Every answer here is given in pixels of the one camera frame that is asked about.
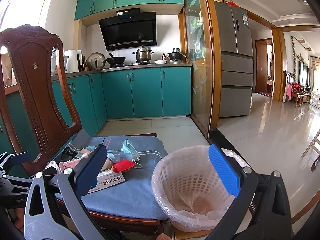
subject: blue gripper pad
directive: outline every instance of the blue gripper pad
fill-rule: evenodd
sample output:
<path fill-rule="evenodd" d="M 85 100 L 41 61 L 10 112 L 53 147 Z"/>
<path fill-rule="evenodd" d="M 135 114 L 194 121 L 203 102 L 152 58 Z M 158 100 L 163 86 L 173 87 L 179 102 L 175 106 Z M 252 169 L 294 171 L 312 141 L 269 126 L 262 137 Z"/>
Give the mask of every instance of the blue gripper pad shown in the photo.
<path fill-rule="evenodd" d="M 240 192 L 240 178 L 214 144 L 209 147 L 209 159 L 228 193 L 237 197 Z"/>

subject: red packet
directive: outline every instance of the red packet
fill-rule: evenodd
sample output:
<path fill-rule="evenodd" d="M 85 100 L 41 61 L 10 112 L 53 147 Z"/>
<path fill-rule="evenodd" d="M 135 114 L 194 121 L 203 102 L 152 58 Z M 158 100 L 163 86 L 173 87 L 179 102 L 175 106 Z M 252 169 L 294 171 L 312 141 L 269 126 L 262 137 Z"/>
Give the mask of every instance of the red packet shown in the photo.
<path fill-rule="evenodd" d="M 118 163 L 115 163 L 112 165 L 112 170 L 115 173 L 118 173 L 119 171 L 126 171 L 136 165 L 135 163 L 125 159 L 123 161 L 120 161 Z"/>

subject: refrigerator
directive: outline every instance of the refrigerator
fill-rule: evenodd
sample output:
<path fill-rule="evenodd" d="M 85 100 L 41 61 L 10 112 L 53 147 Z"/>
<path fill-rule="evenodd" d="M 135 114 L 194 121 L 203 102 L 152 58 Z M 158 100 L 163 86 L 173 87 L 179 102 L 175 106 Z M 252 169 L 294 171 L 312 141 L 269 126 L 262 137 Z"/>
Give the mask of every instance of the refrigerator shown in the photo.
<path fill-rule="evenodd" d="M 247 12 L 215 2 L 222 60 L 219 117 L 248 115 L 253 86 L 253 51 Z"/>

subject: pot lid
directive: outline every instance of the pot lid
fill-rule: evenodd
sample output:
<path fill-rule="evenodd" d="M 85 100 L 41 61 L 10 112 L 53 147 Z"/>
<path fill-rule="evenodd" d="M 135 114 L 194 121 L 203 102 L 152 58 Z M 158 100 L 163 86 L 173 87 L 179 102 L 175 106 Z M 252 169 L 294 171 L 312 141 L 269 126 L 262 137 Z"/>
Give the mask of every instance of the pot lid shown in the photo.
<path fill-rule="evenodd" d="M 137 52 L 142 52 L 142 51 L 152 51 L 151 47 L 145 47 L 142 45 L 140 49 L 137 50 Z"/>

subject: curtain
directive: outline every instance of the curtain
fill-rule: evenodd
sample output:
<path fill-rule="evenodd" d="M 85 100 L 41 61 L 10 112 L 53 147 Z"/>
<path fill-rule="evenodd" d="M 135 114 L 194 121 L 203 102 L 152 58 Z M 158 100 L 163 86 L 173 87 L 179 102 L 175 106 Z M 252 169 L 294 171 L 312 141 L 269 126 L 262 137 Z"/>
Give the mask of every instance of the curtain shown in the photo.
<path fill-rule="evenodd" d="M 311 57 L 311 69 L 314 70 L 313 91 L 320 93 L 320 58 Z"/>

